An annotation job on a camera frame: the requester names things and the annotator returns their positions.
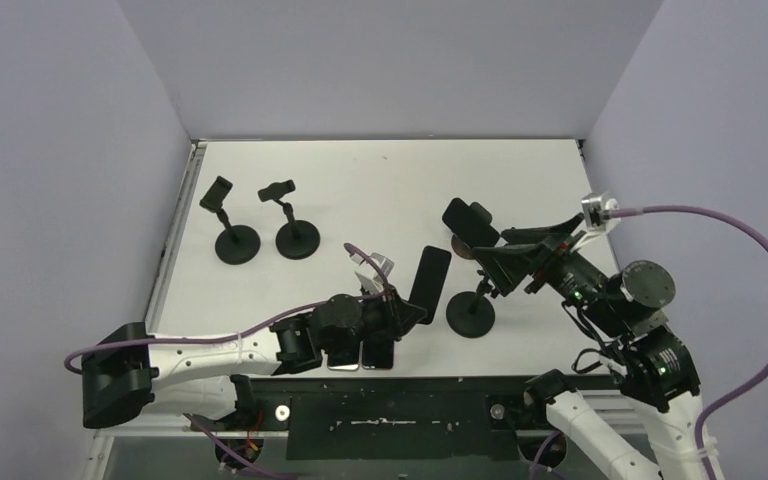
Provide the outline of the black phone stand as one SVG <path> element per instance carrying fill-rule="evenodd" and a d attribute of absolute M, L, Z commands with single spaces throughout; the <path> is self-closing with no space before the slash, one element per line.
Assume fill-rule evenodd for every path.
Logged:
<path fill-rule="evenodd" d="M 286 223 L 275 235 L 275 247 L 278 253 L 286 259 L 303 260 L 318 250 L 321 235 L 311 222 L 298 220 L 294 206 L 283 200 L 286 195 L 295 190 L 293 180 L 273 182 L 258 191 L 258 198 L 261 202 L 274 202 L 279 205 L 286 218 Z"/>
<path fill-rule="evenodd" d="M 233 184 L 229 180 L 217 176 L 199 201 L 199 206 L 214 214 L 223 226 L 223 231 L 214 243 L 214 251 L 219 260 L 228 265 L 242 265 L 259 253 L 261 239 L 252 227 L 231 224 L 223 202 L 232 188 Z"/>

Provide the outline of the plain black phone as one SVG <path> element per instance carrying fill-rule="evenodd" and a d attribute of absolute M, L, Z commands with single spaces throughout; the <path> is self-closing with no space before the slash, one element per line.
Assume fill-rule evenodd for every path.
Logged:
<path fill-rule="evenodd" d="M 431 325 L 440 303 L 452 255 L 448 250 L 425 246 L 417 266 L 416 275 L 408 302 L 425 311 L 418 321 L 420 325 Z"/>

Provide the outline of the tall phone stand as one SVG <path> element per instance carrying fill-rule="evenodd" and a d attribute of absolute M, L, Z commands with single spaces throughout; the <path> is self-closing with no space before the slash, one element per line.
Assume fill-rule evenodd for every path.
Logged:
<path fill-rule="evenodd" d="M 496 320 L 494 307 L 488 298 L 491 291 L 490 279 L 483 276 L 473 292 L 460 292 L 449 300 L 445 317 L 456 334 L 477 339 L 490 332 Z"/>

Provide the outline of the silver black phone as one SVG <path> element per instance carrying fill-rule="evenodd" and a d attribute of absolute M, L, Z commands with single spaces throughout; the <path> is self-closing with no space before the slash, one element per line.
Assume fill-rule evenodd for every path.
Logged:
<path fill-rule="evenodd" d="M 357 371 L 360 368 L 360 347 L 335 350 L 327 356 L 327 368 L 330 371 Z"/>

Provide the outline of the dark blue phone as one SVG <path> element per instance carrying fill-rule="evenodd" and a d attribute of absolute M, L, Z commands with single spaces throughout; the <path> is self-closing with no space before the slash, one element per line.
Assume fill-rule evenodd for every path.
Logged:
<path fill-rule="evenodd" d="M 467 248 L 489 248 L 497 245 L 499 232 L 471 205 L 459 197 L 446 207 L 442 222 Z"/>

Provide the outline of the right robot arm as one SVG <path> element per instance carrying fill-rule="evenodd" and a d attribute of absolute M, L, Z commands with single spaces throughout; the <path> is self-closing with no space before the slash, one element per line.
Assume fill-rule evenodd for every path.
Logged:
<path fill-rule="evenodd" d="M 526 384 L 522 412 L 551 425 L 609 479 L 720 479 L 716 441 L 700 423 L 700 379 L 685 344 L 667 325 L 664 308 L 675 283 L 660 265 L 635 261 L 609 276 L 579 249 L 608 231 L 605 213 L 578 214 L 550 227 L 508 229 L 504 243 L 481 239 L 471 253 L 495 292 L 550 287 L 580 329 L 596 341 L 606 367 L 643 425 L 655 457 L 622 437 L 558 370 Z"/>

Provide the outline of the wooden base phone stand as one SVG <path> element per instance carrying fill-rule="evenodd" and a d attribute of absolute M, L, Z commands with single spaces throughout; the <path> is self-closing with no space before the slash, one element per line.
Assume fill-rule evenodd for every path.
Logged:
<path fill-rule="evenodd" d="M 450 241 L 451 249 L 455 255 L 466 260 L 473 260 L 474 255 L 471 248 L 464 243 L 459 237 L 453 235 Z"/>

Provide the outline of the magenta edged phone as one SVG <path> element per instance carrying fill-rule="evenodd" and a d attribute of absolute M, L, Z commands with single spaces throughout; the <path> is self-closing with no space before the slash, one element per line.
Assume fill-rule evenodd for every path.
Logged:
<path fill-rule="evenodd" d="M 360 347 L 360 365 L 364 370 L 391 370 L 394 367 L 395 341 L 364 340 Z"/>

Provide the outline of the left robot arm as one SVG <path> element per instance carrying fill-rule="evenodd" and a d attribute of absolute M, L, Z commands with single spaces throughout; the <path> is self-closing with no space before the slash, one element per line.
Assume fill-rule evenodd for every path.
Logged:
<path fill-rule="evenodd" d="M 143 413 L 191 414 L 243 429 L 256 402 L 245 378 L 304 373 L 366 343 L 393 344 L 429 316 L 397 291 L 338 294 L 296 307 L 258 327 L 218 336 L 175 337 L 126 323 L 70 355 L 82 381 L 82 424 L 106 429 Z"/>

